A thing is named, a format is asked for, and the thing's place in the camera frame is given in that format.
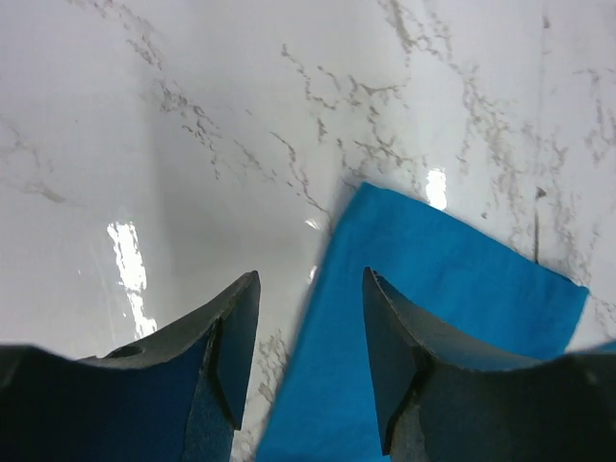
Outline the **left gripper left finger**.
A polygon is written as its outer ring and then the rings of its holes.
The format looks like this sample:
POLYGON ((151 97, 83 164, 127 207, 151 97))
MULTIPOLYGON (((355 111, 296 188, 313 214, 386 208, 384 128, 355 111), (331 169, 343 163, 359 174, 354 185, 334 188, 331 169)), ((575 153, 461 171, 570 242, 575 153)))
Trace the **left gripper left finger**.
POLYGON ((5 461, 226 461, 242 426, 259 316, 255 271, 103 357, 1 348, 5 461))

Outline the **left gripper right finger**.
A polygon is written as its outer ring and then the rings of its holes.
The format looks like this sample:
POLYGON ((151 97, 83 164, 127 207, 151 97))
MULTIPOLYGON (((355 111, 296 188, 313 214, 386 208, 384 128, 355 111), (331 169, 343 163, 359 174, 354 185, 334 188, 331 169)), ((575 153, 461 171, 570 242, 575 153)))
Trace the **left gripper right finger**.
POLYGON ((365 269, 382 451, 394 461, 611 461, 615 347, 536 360, 482 342, 365 269))

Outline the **blue t shirt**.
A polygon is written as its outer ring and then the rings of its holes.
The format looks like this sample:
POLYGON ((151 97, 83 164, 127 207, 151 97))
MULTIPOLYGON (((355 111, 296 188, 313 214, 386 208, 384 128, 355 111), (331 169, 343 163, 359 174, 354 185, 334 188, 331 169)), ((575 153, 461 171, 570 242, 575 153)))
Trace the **blue t shirt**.
POLYGON ((536 360, 572 353, 588 290, 462 221, 364 184, 326 250, 260 461, 394 461, 380 445, 363 307, 371 269, 464 333, 536 360))

